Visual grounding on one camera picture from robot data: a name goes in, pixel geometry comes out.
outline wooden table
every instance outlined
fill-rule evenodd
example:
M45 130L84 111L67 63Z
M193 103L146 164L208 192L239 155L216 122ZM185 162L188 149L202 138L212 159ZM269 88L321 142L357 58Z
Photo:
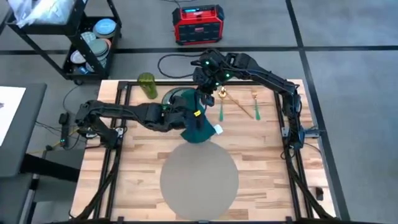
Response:
M298 92L302 96L303 104L301 120L303 126L309 128L312 126L312 117L303 82L291 81L300 84ZM117 80L103 81L98 100L114 103L117 85ZM151 101L159 103L163 95L175 87L158 86L158 98L148 100L140 87L134 86L130 105ZM249 118L228 98L224 99L223 122L218 121L219 98L216 98L216 105L206 111L210 123L220 124L224 129L223 134L213 136L211 141L231 154L239 171L238 194L220 220L280 221L285 220L286 216L294 217L286 163L280 158L282 140L273 92L263 86L240 85L226 88L253 116L254 100L251 90L257 90L261 120ZM104 122L109 124L110 119L104 119ZM181 131L154 132L135 121L128 121L127 126L129 129L124 137L111 219L124 216L125 221L181 220L165 203L160 191L163 163L174 148L185 142L179 135ZM306 142L318 147L316 139L306 139ZM98 139L93 139L88 145L95 146L98 143ZM104 151L104 148L98 148L87 149L85 152L71 210L73 216L84 209L97 191ZM328 213L335 215L320 152L305 145L302 157L310 191L315 193L315 187L322 187L325 199L320 204ZM303 197L298 188L297 191L302 214L305 216ZM106 197L103 199L101 217L104 216Z

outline black stand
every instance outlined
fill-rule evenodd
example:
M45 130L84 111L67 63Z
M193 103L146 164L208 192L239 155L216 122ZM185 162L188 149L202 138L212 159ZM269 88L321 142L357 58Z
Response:
M80 170L26 154L22 161L20 172L29 172L77 182Z
M114 50L118 44L118 39L121 37L122 23L120 17L112 0L106 0L109 8L112 11L113 17L87 17L84 13L86 3L83 0L76 0L72 12L69 16L68 22L65 25L47 25L47 24L32 24L19 28L16 25L14 14L10 14L7 18L6 24L18 34L25 42L27 42L40 56L44 58L64 79L73 80L76 85L81 85L84 80L103 80L109 77L109 71L113 62ZM107 56L106 66L103 67L95 55L90 50L88 44L80 36L83 32L92 31L94 25L101 19L112 19L116 23L116 30L114 37L111 38L111 48ZM63 63L62 68L57 65L49 55L42 50L31 38L29 34L39 35L65 35L72 43L69 48L67 57ZM71 54L79 50L81 55L93 67L95 73L81 74L78 70L78 65L70 61Z

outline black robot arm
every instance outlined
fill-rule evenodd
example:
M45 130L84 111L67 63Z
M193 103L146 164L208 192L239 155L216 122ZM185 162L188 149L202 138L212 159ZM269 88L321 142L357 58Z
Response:
M185 107L185 100L179 96L173 98L171 105L143 103L137 106L124 106L90 100L80 106L75 122L80 135L86 137L89 133L95 133L101 137L104 146L115 148L120 143L120 133L108 128L101 118L137 121L147 129L167 132L172 129L183 129L192 124L188 121L195 119L193 112Z
M211 96L213 92L233 77L253 80L280 94L283 101L282 111L289 120L288 144L294 149L303 147L304 130L300 123L302 104L297 93L298 85L263 69L247 54L223 55L210 49L191 64L197 66L193 80L198 83L198 90L205 93L202 102L209 106L214 105L214 98Z

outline gray floor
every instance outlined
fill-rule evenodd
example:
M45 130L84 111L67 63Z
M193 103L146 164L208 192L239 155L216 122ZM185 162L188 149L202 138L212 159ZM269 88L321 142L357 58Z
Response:
M107 15L105 0L89 1L87 13ZM295 46L289 13L283 0L200 0L182 4L221 4L226 13L224 39L211 46ZM292 0L306 46L314 45L397 45L395 21L398 2L393 0ZM5 14L4 1L0 16ZM159 0L118 0L123 20L120 48L176 47L170 12L172 3ZM36 36L43 49L67 49L64 37ZM0 50L30 50L8 27L0 35ZM260 65L284 78L303 78L297 52L251 52ZM142 72L158 76L156 63L164 54L118 54L112 79L135 79ZM312 76L323 110L336 165L353 220L397 223L398 125L396 86L398 52L307 52ZM64 55L52 55L61 63ZM170 58L162 66L167 73L192 71L189 59ZM0 56L0 82L47 83L48 90L38 120L56 126L63 111L62 99L74 86L37 55ZM95 99L98 85L81 86L67 99L67 108ZM36 128L29 151L42 150L57 136ZM49 155L55 161L81 162L82 146L70 152ZM51 188L51 185L62 187ZM47 179L36 197L34 223L65 220L72 204L74 186Z

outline gray circle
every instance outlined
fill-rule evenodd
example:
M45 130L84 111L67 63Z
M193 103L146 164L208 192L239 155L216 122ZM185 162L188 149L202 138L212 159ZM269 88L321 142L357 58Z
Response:
M238 187L238 169L230 154L210 141L175 148L160 175L164 200L187 220L219 218L233 203Z

